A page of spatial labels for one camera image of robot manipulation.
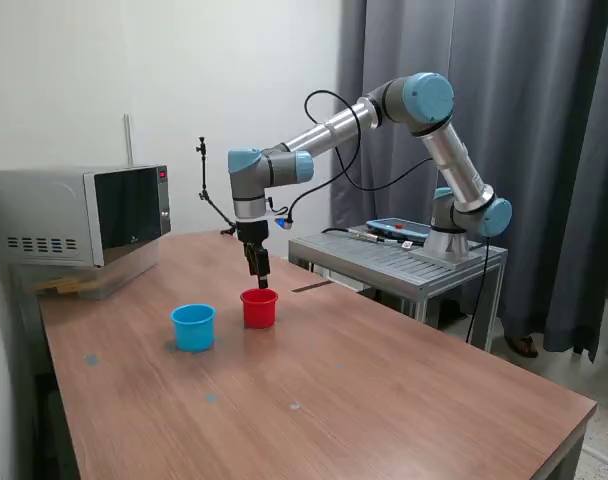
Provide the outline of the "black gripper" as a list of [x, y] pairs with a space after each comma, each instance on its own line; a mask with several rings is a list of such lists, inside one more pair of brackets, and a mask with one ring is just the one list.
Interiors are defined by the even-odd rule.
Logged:
[[243, 243], [249, 274], [257, 278], [259, 289], [267, 289], [270, 258], [262, 243], [268, 238], [268, 221], [238, 221], [236, 231], [238, 240]]

